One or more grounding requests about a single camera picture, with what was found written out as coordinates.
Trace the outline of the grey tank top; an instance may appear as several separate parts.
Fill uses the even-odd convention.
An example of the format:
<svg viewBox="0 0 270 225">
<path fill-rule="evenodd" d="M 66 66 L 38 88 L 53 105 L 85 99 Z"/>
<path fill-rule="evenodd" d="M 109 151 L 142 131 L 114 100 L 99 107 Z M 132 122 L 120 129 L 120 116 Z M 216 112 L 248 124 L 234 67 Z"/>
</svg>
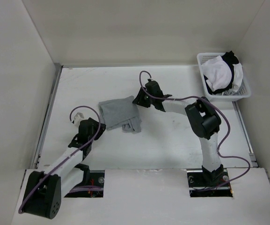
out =
<svg viewBox="0 0 270 225">
<path fill-rule="evenodd" d="M 100 117 L 108 131 L 121 128 L 125 133 L 141 132 L 142 120 L 133 100 L 134 96 L 129 96 L 99 102 Z"/>
</svg>

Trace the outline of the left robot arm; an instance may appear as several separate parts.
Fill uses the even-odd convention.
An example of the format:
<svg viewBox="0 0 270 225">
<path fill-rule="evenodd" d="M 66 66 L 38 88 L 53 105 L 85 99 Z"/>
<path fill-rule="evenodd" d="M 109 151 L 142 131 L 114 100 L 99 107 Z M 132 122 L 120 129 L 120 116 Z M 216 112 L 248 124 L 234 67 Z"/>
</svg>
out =
<svg viewBox="0 0 270 225">
<path fill-rule="evenodd" d="M 66 151 L 43 171 L 33 171 L 28 178 L 20 214 L 28 213 L 53 219 L 62 199 L 75 187 L 85 187 L 90 182 L 90 169 L 82 161 L 106 130 L 106 125 L 92 118 L 74 120 L 78 133 L 68 144 Z"/>
</svg>

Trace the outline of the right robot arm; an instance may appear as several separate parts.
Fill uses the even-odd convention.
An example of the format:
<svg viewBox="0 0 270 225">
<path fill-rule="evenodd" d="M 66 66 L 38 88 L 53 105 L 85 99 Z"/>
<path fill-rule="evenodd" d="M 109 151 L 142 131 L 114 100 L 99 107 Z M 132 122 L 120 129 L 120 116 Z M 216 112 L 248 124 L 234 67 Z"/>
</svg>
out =
<svg viewBox="0 0 270 225">
<path fill-rule="evenodd" d="M 217 153 L 218 132 L 221 119 L 216 111 L 202 97 L 194 103 L 186 100 L 167 100 L 159 84 L 149 79 L 133 100 L 133 104 L 149 108 L 151 105 L 162 112 L 178 113 L 187 116 L 191 129 L 199 138 L 203 156 L 202 180 L 206 185 L 214 185 L 223 173 L 223 165 Z"/>
</svg>

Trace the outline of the white plastic basket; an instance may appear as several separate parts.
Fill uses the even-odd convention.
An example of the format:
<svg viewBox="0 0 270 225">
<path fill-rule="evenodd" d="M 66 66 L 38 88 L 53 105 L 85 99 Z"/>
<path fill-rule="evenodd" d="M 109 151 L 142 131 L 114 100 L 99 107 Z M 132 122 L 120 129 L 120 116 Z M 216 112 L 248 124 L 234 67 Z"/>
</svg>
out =
<svg viewBox="0 0 270 225">
<path fill-rule="evenodd" d="M 222 56 L 224 54 L 225 52 L 205 52 L 199 53 L 197 55 L 197 63 L 200 71 L 200 76 L 202 79 L 204 96 L 207 97 L 211 102 L 236 102 L 240 99 L 250 97 L 251 89 L 246 76 L 243 76 L 243 80 L 238 92 L 235 92 L 233 95 L 222 95 L 222 94 L 212 95 L 208 92 L 201 65 L 204 64 L 207 60 L 213 59 L 219 55 Z"/>
</svg>

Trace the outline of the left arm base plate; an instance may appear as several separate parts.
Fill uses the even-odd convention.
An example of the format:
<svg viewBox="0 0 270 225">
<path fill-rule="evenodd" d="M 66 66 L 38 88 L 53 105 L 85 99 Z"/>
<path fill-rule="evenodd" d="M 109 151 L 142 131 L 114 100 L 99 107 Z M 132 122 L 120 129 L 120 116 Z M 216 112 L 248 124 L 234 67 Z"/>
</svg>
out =
<svg viewBox="0 0 270 225">
<path fill-rule="evenodd" d="M 104 171 L 91 171 L 65 198 L 103 198 L 104 183 Z"/>
</svg>

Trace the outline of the metal table edge rail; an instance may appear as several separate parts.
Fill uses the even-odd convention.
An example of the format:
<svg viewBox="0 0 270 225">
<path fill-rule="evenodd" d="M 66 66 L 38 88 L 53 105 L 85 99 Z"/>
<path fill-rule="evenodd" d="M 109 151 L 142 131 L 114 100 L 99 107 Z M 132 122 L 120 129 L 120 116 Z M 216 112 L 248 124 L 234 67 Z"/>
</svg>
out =
<svg viewBox="0 0 270 225">
<path fill-rule="evenodd" d="M 29 166 L 30 169 L 37 169 L 40 158 L 41 158 L 41 152 L 43 149 L 43 145 L 44 145 L 44 141 L 45 141 L 45 137 L 46 137 L 46 132 L 47 132 L 47 128 L 49 125 L 51 112 L 52 112 L 52 108 L 53 108 L 53 104 L 54 104 L 54 100 L 55 100 L 55 96 L 57 93 L 58 84 L 59 84 L 59 80 L 60 80 L 60 76 L 61 76 L 61 72 L 62 72 L 62 68 L 63 68 L 63 65 L 61 65 L 60 63 L 54 63 L 54 66 L 56 69 L 55 75 L 54 75 L 53 83 L 51 86 L 51 92 L 49 95 L 49 100 L 48 100 L 48 104 L 46 107 L 43 124 L 42 124 L 41 130 L 40 130 L 39 139 L 38 139 L 38 142 L 36 144 L 36 148 L 34 150 L 31 164 Z"/>
</svg>

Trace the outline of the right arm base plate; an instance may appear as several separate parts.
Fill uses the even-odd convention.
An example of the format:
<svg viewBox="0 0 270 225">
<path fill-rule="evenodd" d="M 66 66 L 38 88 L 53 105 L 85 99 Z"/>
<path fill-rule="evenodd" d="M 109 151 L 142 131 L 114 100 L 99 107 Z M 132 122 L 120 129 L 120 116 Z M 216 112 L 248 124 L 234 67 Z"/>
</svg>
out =
<svg viewBox="0 0 270 225">
<path fill-rule="evenodd" d="M 233 197 L 230 183 L 217 187 L 229 180 L 225 169 L 213 183 L 207 183 L 201 170 L 187 171 L 190 197 Z"/>
</svg>

